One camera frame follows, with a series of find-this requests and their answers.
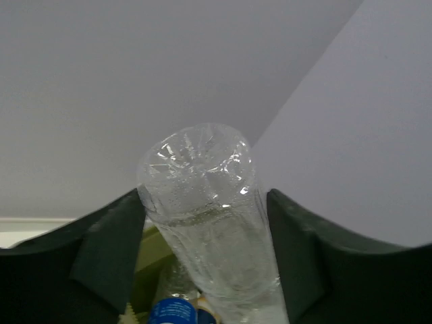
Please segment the blue label bottle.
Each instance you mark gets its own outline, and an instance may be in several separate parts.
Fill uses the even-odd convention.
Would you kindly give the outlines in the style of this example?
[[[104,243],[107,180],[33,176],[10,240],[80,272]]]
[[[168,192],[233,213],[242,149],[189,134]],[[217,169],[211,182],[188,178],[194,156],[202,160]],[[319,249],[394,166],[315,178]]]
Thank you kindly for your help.
[[[166,298],[153,307],[148,324],[198,324],[196,300],[190,302],[181,298]]]

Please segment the orange juice bottle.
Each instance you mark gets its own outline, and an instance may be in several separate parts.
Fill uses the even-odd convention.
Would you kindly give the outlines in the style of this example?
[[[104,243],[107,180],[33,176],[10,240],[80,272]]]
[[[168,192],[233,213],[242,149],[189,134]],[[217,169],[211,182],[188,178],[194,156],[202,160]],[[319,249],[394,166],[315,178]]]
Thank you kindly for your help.
[[[221,324],[220,316],[213,310],[204,295],[200,295],[196,301],[196,313],[198,324]]]

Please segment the clear crushed bottle white cap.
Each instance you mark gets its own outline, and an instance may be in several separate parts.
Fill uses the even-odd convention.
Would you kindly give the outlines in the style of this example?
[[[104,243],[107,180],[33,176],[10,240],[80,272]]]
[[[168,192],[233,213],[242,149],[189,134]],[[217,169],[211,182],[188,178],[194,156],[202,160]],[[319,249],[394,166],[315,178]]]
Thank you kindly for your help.
[[[198,289],[177,259],[166,264],[159,276],[155,300],[166,298],[181,298],[190,302],[198,298]]]

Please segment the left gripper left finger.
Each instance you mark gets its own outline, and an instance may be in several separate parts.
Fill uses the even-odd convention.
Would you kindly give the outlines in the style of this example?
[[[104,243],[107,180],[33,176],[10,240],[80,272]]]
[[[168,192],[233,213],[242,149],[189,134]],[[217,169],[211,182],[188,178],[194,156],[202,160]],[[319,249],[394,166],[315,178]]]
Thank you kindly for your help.
[[[144,228],[136,190],[41,236],[1,249],[2,323],[117,323]]]

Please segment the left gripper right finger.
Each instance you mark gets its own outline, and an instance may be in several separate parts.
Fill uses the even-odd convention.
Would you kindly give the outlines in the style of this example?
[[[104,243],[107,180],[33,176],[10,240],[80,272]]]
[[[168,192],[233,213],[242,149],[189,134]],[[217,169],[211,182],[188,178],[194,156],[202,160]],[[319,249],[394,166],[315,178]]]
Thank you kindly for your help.
[[[291,323],[430,323],[431,245],[369,238],[272,189],[267,214]]]

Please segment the clear unlabelled bottle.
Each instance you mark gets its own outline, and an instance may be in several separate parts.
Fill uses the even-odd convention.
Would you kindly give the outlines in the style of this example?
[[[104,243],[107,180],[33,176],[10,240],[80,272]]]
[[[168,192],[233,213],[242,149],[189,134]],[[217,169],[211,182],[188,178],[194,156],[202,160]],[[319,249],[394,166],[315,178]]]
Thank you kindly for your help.
[[[287,323],[265,197],[236,129],[198,124],[140,160],[137,191],[224,323]]]

